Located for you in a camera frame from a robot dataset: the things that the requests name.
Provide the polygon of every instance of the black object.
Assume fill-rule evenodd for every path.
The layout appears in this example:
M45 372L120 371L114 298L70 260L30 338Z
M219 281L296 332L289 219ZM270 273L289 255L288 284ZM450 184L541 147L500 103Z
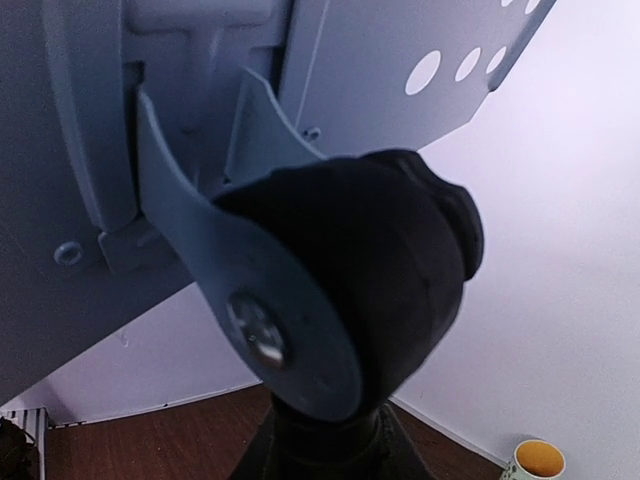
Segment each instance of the black object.
M377 408L422 365L482 258L473 200L411 151L278 170L216 204L271 233L327 294L360 363L356 413Z
M391 406L341 424L274 398L231 480L431 480Z
M357 412L340 423L275 399L233 478L432 478L384 403L449 330L482 261L468 192L417 153L389 150L279 170L216 204L270 232L307 268L339 313L363 380Z
M0 480L33 480L34 451L37 454L35 440L10 420L0 417Z

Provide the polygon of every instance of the baseboard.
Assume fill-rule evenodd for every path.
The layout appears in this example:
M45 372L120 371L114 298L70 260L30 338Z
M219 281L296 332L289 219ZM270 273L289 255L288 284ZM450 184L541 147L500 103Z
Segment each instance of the baseboard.
M459 445L462 445L467 450L470 450L470 451L472 451L474 453L477 453L478 455L486 458L487 460L489 460L492 463L495 463L496 465L498 465L501 468L506 467L507 462L505 462L503 460L500 460L495 455L487 452L486 450L483 450L482 448L474 445L473 443L471 443L468 440L462 438L461 436L453 433L451 430L443 427L438 422L435 422L434 420L428 418L426 415L424 415L423 413L419 412L418 410L416 410L411 405L403 402L399 398L392 397L391 401L394 404L396 404L398 407L403 409L405 412L407 412L407 413L413 415L414 417L416 417L422 423L424 423L424 424L428 425L429 427L433 428L434 430L442 433L445 437L450 438L451 440L453 440L454 442L456 442Z
M143 415L145 413L158 412L160 410L165 410L167 408L179 407L181 405L187 405L189 403L199 402L201 400L207 400L209 398L218 397L220 395L225 395L227 393L237 392L238 390L243 390L245 388L253 387L253 386L258 385L260 383L262 383L262 382L260 382L258 380L255 380L255 381L251 381L251 382L247 382L247 383L242 383L242 384L234 386L232 388L225 388L224 390L219 390L219 391L216 391L216 392L210 392L210 393L206 393L206 394L203 394L203 395L196 395L196 396L193 396L193 397L183 398L181 400L178 400L178 401L175 401L175 402L165 403L163 405L157 405L157 406L154 406L154 407L144 408L144 409L140 409L140 410L134 410L134 411L130 411L130 412L118 412L117 414L114 414L114 415L104 415L104 416L101 416L101 417L98 417L98 418L90 418L90 419L87 419L87 420L82 421L82 422L62 423L62 424L59 424L59 425L53 425L52 428L75 427L75 426L79 426L79 425L88 425L88 424L91 424L91 423L107 422L109 420L118 420L120 418L133 417L135 415Z

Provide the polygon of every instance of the round hole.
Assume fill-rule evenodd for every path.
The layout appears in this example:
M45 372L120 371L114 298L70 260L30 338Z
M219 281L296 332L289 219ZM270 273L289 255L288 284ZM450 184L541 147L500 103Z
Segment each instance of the round hole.
M471 52L469 52L469 55L467 55L467 57L462 61L460 67L458 68L458 71L456 72L456 82L461 82L469 76L469 74L478 64L481 53L482 49L480 47L476 47L471 50Z
M405 93L407 95L416 95L424 90L431 83L433 77L436 76L441 60L442 54L439 50L427 53L409 75L407 84L404 87Z
M489 62L489 65L487 65L487 73L491 73L496 68L498 68L498 65L502 63L502 60L504 60L504 56L506 54L507 54L507 47L502 47L500 50L498 50L496 54L493 56L493 58L491 59L491 61Z
M526 8L524 9L524 13L529 15L536 8L538 8L538 5L540 5L540 1L541 0L529 0L529 3L527 3Z

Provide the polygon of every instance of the mug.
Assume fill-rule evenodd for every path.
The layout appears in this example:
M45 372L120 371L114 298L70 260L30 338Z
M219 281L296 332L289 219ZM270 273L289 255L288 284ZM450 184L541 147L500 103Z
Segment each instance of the mug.
M566 467L560 450L542 440L527 440L516 448L500 480L559 480Z

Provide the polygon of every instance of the bolt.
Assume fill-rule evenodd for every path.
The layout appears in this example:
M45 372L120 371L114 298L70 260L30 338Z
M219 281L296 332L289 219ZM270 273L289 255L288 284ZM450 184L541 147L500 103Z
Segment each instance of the bolt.
M302 132L302 138L311 143L318 140L321 134L322 131L318 127L311 127Z
M82 245L78 242L70 241L63 243L56 248L56 251L53 253L53 259L58 265L71 267L80 262L83 255L84 251L82 250Z
M227 300L227 311L251 353L265 365L283 368L286 347L278 327L273 323L273 316L247 293L231 295Z

